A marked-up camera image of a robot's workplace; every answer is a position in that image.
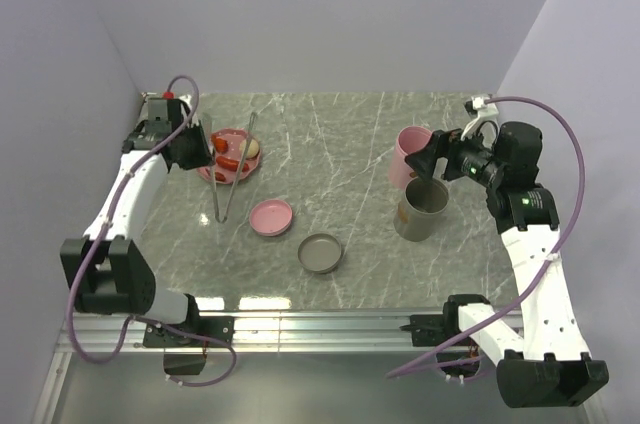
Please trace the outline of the pink scalloped plate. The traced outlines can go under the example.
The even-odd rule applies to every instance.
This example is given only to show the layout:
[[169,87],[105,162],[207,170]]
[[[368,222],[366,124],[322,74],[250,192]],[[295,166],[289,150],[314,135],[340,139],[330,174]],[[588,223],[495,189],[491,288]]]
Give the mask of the pink scalloped plate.
[[[227,179],[226,182],[224,182],[224,183],[216,182],[217,184],[231,185],[236,180],[236,172],[220,169],[219,167],[216,166],[215,160],[216,160],[216,158],[218,156],[225,156],[225,157],[228,157],[228,158],[231,158],[231,159],[235,159],[235,160],[241,161],[243,153],[240,153],[240,143],[243,140],[247,141],[247,133],[246,133],[245,130],[242,130],[242,129],[223,128],[223,129],[220,129],[218,131],[215,131],[215,132],[211,133],[210,137],[211,137],[212,134],[219,135],[220,137],[223,137],[224,139],[226,139],[228,141],[228,143],[229,143],[229,149],[225,154],[218,154],[218,153],[215,152],[215,150],[213,148],[213,145],[211,144],[211,140],[210,140],[211,150],[213,151],[213,156],[214,156],[213,167],[212,168],[207,167],[207,166],[200,167],[200,168],[197,169],[197,173],[204,180],[206,180],[207,182],[210,182],[205,178],[205,175],[204,175],[204,170],[206,168],[210,168],[212,171],[218,171],[220,173],[223,173],[226,176],[226,179]],[[259,141],[255,137],[253,137],[251,139],[251,141],[252,140],[256,140],[259,143]],[[240,175],[239,175],[239,179],[240,180],[246,179],[251,173],[256,171],[257,168],[259,167],[260,159],[261,159],[261,145],[260,145],[260,143],[259,143],[259,146],[260,146],[260,152],[255,158],[248,159],[247,157],[245,157],[245,161],[244,162],[247,162],[249,164],[250,170],[248,172],[245,172],[245,173],[240,173]]]

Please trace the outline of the cream steamed bun toy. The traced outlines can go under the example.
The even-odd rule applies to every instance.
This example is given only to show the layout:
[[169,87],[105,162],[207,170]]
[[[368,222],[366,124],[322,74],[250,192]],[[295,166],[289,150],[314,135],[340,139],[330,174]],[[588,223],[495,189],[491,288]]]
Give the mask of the cream steamed bun toy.
[[256,140],[252,140],[250,143],[247,143],[246,140],[243,140],[240,143],[240,153],[246,153],[246,157],[248,159],[255,158],[260,152],[259,143]]

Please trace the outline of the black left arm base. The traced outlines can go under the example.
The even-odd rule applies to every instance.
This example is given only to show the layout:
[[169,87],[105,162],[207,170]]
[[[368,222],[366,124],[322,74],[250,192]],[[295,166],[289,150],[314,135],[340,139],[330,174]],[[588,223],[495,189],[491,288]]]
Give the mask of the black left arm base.
[[144,348],[222,348],[232,344],[235,318],[229,315],[200,316],[194,323],[171,324],[178,333],[165,325],[147,324]]

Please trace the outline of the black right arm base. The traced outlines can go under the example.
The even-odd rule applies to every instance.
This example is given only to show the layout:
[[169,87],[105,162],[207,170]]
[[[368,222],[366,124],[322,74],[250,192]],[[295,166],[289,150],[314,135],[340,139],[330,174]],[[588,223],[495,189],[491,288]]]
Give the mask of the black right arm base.
[[411,336],[413,347],[435,347],[460,333],[442,314],[413,314],[409,322],[399,327]]

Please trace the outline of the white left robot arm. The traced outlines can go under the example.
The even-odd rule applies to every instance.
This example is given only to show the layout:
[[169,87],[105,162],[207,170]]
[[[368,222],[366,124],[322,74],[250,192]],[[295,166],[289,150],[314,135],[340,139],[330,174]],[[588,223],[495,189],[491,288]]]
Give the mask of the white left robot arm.
[[194,296],[161,287],[136,241],[169,171],[210,160],[203,126],[182,117],[145,120],[125,139],[100,212],[82,237],[66,239],[60,249],[69,285],[67,333],[78,354],[84,352],[74,322],[78,313],[138,320],[165,330],[180,346],[199,340],[203,323]]

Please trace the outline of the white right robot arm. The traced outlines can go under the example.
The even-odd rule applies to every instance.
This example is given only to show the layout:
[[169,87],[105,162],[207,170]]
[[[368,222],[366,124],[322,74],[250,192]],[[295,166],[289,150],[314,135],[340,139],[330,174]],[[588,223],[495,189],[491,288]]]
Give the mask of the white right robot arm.
[[486,190],[487,207],[508,253],[524,332],[503,320],[480,295],[452,295],[443,306],[445,341],[425,359],[471,339],[494,363],[498,389],[510,408],[576,407],[609,381],[607,365],[592,358],[574,315],[564,276],[562,229],[551,192],[538,184],[541,131],[507,122],[491,147],[461,129],[433,132],[428,143],[405,158],[421,182],[446,162],[446,181],[468,177]]

